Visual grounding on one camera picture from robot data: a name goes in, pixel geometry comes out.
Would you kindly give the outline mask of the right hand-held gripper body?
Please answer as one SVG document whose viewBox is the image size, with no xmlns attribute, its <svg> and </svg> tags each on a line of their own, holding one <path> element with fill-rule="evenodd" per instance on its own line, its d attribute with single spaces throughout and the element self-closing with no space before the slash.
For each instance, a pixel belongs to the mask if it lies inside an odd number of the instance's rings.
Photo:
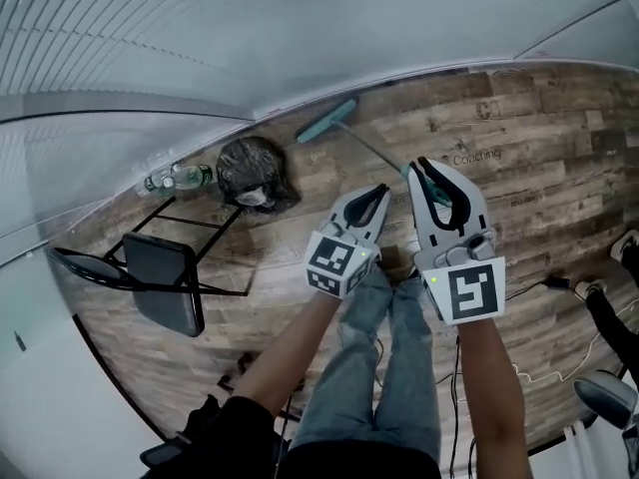
<svg viewBox="0 0 639 479">
<path fill-rule="evenodd" d="M 438 318 L 459 325 L 505 310 L 505 258 L 495 251 L 495 230 L 470 239 L 437 239 L 434 268 L 421 268 Z"/>
</svg>

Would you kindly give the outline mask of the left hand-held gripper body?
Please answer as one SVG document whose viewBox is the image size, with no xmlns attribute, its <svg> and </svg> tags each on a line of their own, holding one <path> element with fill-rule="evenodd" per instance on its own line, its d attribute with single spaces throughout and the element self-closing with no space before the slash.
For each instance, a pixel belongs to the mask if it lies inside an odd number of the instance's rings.
<svg viewBox="0 0 639 479">
<path fill-rule="evenodd" d="M 380 250 L 373 241 L 360 239 L 328 222 L 311 235 L 304 260 L 307 285 L 344 299 L 368 275 L 379 256 Z"/>
</svg>

